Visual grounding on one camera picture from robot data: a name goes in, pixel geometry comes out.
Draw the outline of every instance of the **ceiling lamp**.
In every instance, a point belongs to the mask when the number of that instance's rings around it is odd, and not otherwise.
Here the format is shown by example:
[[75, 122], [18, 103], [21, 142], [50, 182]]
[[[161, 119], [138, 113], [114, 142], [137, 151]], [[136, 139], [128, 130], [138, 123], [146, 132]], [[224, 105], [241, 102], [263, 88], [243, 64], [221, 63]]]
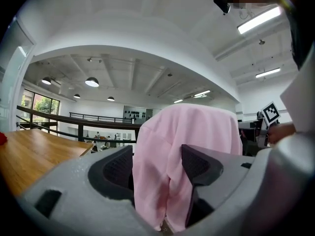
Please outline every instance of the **ceiling lamp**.
[[200, 95], [203, 95], [203, 94], [206, 94], [206, 93], [209, 93], [209, 92], [211, 92], [211, 91], [210, 91], [210, 90], [207, 90], [207, 91], [204, 91], [204, 92], [195, 94], [194, 97], [198, 97], [198, 96], [200, 96]]
[[47, 85], [51, 85], [51, 79], [49, 77], [45, 77], [41, 81], [42, 81], [42, 83], [45, 83]]
[[263, 23], [265, 23], [266, 21], [273, 19], [275, 17], [278, 17], [279, 15], [281, 15], [281, 10], [279, 7], [273, 8], [271, 10], [268, 10], [252, 19], [250, 19], [249, 21], [241, 24], [240, 26], [237, 27], [238, 31], [240, 32], [240, 34], [243, 34], [253, 28], [255, 28], [256, 26], [259, 26]]
[[280, 72], [280, 68], [277, 68], [277, 69], [274, 69], [274, 70], [271, 70], [271, 71], [268, 71], [268, 72], [265, 72], [265, 73], [257, 74], [256, 78], [264, 77], [266, 75], [277, 73], [277, 72]]
[[98, 80], [97, 80], [96, 78], [94, 78], [94, 77], [88, 78], [88, 79], [85, 81], [85, 84], [87, 84], [87, 85], [89, 85], [89, 86], [91, 86], [91, 87], [94, 87], [94, 88], [96, 88], [96, 87], [99, 86]]

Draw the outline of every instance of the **black camera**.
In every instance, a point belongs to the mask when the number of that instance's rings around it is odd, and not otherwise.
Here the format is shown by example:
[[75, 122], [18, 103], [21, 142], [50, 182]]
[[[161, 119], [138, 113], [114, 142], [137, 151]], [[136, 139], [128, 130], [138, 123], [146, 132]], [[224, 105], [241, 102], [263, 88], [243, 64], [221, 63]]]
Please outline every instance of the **black camera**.
[[224, 12], [228, 13], [230, 11], [230, 5], [228, 4], [227, 0], [213, 0], [215, 4]]

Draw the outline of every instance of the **window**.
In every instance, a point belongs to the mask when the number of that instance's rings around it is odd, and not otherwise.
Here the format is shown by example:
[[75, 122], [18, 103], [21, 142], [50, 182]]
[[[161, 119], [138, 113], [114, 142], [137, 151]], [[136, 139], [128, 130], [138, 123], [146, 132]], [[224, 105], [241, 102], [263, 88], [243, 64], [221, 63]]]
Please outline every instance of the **window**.
[[[29, 109], [33, 109], [39, 112], [47, 113], [47, 114], [53, 114], [53, 115], [58, 115], [59, 112], [59, 105], [60, 101], [46, 97], [44, 95], [34, 93], [29, 90], [24, 90], [23, 96], [22, 96], [22, 107], [26, 107]], [[21, 112], [21, 117], [30, 120], [30, 114]], [[39, 124], [39, 125], [45, 125], [49, 127], [50, 129], [58, 130], [57, 128], [57, 122], [55, 120], [50, 120], [44, 117], [36, 116], [33, 115], [33, 122]]]

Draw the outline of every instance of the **white curved wall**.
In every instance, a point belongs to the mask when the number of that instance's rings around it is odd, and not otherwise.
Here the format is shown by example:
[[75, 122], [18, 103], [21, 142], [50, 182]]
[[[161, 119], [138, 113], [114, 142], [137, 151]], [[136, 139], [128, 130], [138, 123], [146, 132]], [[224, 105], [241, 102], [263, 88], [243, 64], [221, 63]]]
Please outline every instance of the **white curved wall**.
[[239, 100], [230, 74], [203, 45], [168, 21], [142, 18], [136, 13], [100, 11], [75, 16], [40, 44], [35, 55], [87, 45], [130, 48], [171, 60], [204, 76]]

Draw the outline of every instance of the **red object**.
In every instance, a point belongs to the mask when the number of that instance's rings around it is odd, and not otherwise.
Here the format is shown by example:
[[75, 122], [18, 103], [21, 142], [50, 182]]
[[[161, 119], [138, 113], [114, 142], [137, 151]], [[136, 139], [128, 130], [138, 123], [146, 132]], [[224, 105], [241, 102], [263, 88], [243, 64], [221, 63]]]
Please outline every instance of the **red object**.
[[7, 141], [7, 137], [0, 132], [0, 145], [3, 145]]

